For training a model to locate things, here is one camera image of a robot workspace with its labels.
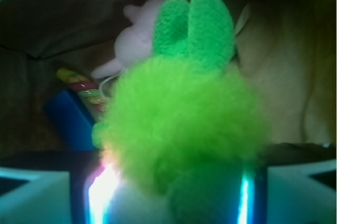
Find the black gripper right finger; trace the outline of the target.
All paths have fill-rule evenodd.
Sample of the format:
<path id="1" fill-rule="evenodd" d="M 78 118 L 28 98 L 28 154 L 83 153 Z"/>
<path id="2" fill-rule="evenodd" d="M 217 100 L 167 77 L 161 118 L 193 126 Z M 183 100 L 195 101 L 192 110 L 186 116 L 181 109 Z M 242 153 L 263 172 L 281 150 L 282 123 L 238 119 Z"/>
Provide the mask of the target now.
<path id="1" fill-rule="evenodd" d="M 268 167 L 266 186 L 244 173 L 237 223 L 336 223 L 336 160 Z"/>

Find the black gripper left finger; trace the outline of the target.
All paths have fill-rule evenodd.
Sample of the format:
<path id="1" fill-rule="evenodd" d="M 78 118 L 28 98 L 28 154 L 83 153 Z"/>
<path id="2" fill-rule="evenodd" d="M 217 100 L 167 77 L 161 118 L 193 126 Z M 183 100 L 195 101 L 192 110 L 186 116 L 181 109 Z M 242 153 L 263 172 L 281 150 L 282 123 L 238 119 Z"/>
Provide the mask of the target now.
<path id="1" fill-rule="evenodd" d="M 111 165 L 78 188 L 68 171 L 1 167 L 1 223 L 105 223 L 119 183 Z"/>

